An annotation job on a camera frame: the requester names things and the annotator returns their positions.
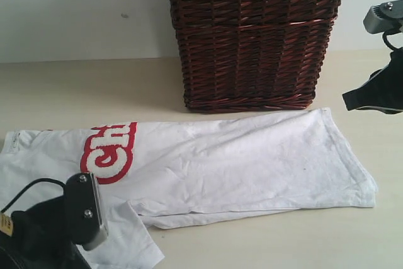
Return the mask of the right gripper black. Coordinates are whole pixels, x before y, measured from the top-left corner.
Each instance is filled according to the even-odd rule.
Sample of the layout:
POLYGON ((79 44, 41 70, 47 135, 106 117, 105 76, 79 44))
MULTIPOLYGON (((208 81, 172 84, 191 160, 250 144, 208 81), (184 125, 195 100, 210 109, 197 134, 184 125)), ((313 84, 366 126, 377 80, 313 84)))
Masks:
POLYGON ((373 72, 359 88, 343 94, 348 111, 376 110, 387 115, 402 113, 402 51, 390 53, 390 62, 373 72))

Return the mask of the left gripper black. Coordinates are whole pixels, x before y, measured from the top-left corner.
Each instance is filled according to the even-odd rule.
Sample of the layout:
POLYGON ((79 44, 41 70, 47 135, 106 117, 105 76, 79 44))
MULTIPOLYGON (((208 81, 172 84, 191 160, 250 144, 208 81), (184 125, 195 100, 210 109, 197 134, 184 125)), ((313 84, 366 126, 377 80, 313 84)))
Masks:
POLYGON ((1 214, 1 269, 89 267, 70 239, 62 198, 1 214))

